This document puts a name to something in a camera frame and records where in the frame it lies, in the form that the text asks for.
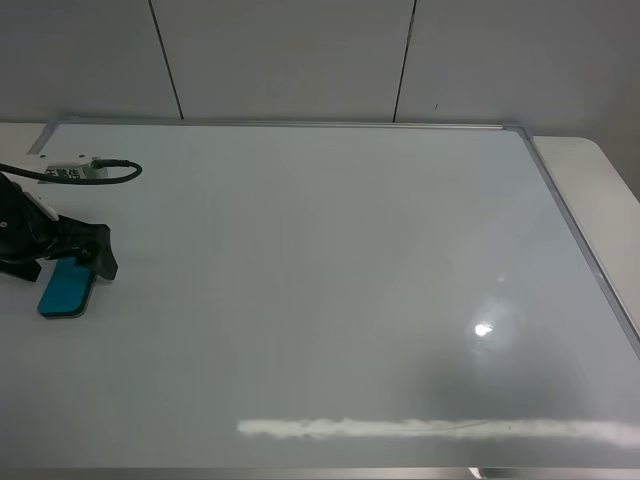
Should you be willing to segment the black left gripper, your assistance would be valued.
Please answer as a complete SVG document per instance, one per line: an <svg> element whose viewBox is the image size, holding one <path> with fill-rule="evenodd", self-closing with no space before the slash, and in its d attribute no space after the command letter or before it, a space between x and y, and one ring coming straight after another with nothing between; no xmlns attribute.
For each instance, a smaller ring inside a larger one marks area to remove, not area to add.
<svg viewBox="0 0 640 480"><path fill-rule="evenodd" d="M60 216L50 218L22 188L1 175L1 273L35 282L38 260L73 258L76 266L113 281L118 263L111 246L111 229Z"/></svg>

